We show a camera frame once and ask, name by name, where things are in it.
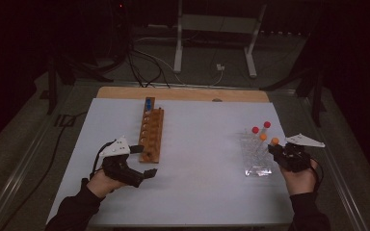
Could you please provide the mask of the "clear plastic tube rack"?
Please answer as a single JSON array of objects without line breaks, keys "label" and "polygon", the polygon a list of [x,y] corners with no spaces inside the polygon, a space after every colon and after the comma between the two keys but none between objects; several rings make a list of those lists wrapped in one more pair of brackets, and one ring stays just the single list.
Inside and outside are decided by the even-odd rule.
[{"label": "clear plastic tube rack", "polygon": [[257,151],[259,134],[256,139],[251,137],[251,134],[243,133],[240,136],[241,153],[243,157],[244,172],[247,177],[250,176],[268,176],[273,173],[272,158],[268,153],[264,152],[267,140],[263,144],[260,151]]}]

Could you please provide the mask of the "wooden test tube rack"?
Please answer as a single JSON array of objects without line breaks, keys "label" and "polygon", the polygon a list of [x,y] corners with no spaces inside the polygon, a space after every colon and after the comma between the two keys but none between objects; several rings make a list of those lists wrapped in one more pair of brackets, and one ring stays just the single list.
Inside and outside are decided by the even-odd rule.
[{"label": "wooden test tube rack", "polygon": [[142,124],[139,135],[139,145],[143,145],[144,151],[140,154],[140,163],[158,164],[160,161],[162,132],[164,124],[164,110],[155,107],[155,98],[147,97],[152,101],[150,115],[145,115],[145,105],[142,116]]}]

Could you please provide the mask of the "white table cover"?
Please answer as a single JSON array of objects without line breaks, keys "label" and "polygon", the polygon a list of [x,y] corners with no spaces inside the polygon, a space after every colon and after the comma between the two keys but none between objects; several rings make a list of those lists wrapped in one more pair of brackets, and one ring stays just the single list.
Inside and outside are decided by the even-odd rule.
[{"label": "white table cover", "polygon": [[155,177],[109,194],[91,224],[103,227],[244,226],[290,222],[293,212],[278,169],[248,176],[240,139],[270,122],[283,130],[270,103],[158,99],[165,112]]}]

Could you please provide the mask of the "orange cap test tube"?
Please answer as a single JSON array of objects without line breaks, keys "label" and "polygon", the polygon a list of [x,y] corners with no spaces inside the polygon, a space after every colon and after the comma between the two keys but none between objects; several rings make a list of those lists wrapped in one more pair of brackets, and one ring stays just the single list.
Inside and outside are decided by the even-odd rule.
[{"label": "orange cap test tube", "polygon": [[269,144],[271,144],[271,145],[275,145],[275,144],[278,144],[278,143],[279,143],[279,139],[278,139],[278,138],[272,138],[272,139],[270,140],[270,142],[266,144],[266,147],[265,147],[265,149],[264,149],[264,152],[265,152],[265,153],[270,153],[270,152],[268,151],[268,145],[269,145]]},{"label": "orange cap test tube", "polygon": [[263,144],[265,143],[266,140],[267,140],[267,135],[264,134],[264,133],[260,134],[258,145],[257,145],[257,148],[256,148],[257,151],[260,151],[260,149],[262,148],[262,146],[263,146]]}]

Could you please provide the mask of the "white metal desk frame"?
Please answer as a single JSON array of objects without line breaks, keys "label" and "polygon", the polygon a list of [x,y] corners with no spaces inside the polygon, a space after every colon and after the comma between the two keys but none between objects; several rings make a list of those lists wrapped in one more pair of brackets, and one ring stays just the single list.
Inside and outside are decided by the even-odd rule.
[{"label": "white metal desk frame", "polygon": [[181,72],[183,53],[182,32],[184,30],[239,33],[249,34],[251,36],[251,42],[244,48],[244,55],[249,75],[252,78],[256,78],[257,70],[254,64],[252,51],[258,38],[266,9],[267,5],[265,3],[260,4],[258,15],[253,18],[190,14],[183,12],[183,0],[178,0],[176,48],[173,60],[173,72],[175,74],[179,74]]}]

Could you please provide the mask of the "person's right hand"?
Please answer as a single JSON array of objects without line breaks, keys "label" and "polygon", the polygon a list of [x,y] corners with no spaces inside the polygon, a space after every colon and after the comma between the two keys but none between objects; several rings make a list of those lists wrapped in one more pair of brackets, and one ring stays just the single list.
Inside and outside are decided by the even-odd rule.
[{"label": "person's right hand", "polygon": [[310,161],[311,168],[300,172],[292,172],[280,167],[280,172],[285,180],[286,188],[290,195],[312,193],[317,182],[313,169],[317,168],[314,160]]}]

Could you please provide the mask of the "black metal stand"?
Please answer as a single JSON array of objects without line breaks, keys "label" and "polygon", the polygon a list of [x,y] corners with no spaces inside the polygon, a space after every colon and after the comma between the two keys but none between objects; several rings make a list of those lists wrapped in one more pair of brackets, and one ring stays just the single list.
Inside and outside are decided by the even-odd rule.
[{"label": "black metal stand", "polygon": [[94,78],[99,82],[111,83],[112,80],[105,78],[95,72],[94,70],[89,69],[88,67],[84,66],[83,64],[73,60],[71,57],[68,56],[60,56],[59,58],[54,58],[53,56],[48,57],[47,62],[47,73],[48,73],[48,90],[47,90],[47,99],[48,99],[48,110],[47,113],[52,115],[56,106],[58,104],[57,98],[57,77],[60,75],[60,68],[59,63],[64,61],[66,64],[70,64],[73,67],[76,67],[78,70],[81,70],[87,73],[89,76]]},{"label": "black metal stand", "polygon": [[298,97],[308,97],[312,94],[311,118],[317,127],[321,126],[320,112],[322,110],[322,88],[324,73],[321,68],[304,67],[293,71],[287,77],[273,83],[272,85],[261,87],[260,90],[274,91],[291,82],[300,80],[295,89]]}]

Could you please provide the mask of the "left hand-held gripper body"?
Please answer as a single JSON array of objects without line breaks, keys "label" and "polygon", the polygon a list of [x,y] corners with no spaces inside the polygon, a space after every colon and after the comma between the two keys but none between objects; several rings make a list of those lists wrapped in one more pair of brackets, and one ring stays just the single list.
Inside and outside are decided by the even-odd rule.
[{"label": "left hand-held gripper body", "polygon": [[130,168],[127,159],[131,155],[125,136],[107,142],[100,148],[98,156],[102,158],[101,167],[104,173],[121,183],[138,188],[144,181],[144,174]]}]

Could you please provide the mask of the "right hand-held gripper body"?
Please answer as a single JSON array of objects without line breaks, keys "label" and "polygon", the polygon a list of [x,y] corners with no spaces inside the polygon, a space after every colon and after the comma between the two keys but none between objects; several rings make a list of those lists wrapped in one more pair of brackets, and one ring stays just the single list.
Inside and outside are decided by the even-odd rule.
[{"label": "right hand-held gripper body", "polygon": [[325,147],[321,141],[316,141],[303,134],[285,139],[284,146],[278,148],[278,164],[292,172],[300,172],[311,168],[311,156],[305,152],[305,147]]}]

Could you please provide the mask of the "aluminium frame rail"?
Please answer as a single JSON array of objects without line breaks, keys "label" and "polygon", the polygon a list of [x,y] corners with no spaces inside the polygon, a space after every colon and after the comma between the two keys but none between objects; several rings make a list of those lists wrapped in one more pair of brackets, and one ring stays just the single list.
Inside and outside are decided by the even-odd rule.
[{"label": "aluminium frame rail", "polygon": [[259,88],[236,88],[236,87],[224,87],[224,86],[202,86],[202,85],[181,85],[181,84],[161,84],[155,83],[152,87],[141,87],[136,82],[96,82],[78,80],[75,83],[76,86],[94,87],[94,88],[112,88],[117,90],[129,89],[129,90],[233,90],[233,91],[259,91]]},{"label": "aluminium frame rail", "polygon": [[35,94],[0,133],[0,223],[72,90],[72,86],[58,87],[57,103],[52,111]]},{"label": "aluminium frame rail", "polygon": [[354,194],[346,181],[345,175],[341,166],[336,161],[334,153],[332,152],[328,138],[322,131],[322,127],[317,127],[311,116],[312,104],[308,98],[298,98],[301,107],[304,110],[305,119],[310,127],[312,134],[317,140],[321,140],[326,144],[322,150],[324,154],[324,162],[327,165],[328,173],[334,188],[340,198],[345,214],[351,223],[353,231],[369,231],[365,219],[362,217],[360,207],[354,197]]}]

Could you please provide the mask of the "person's left hand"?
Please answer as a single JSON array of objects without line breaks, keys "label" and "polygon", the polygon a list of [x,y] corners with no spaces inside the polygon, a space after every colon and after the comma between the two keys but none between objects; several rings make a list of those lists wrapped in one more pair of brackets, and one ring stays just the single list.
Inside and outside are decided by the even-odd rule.
[{"label": "person's left hand", "polygon": [[124,186],[124,183],[108,177],[103,170],[97,171],[87,184],[87,188],[98,198],[104,198],[107,194]]}]

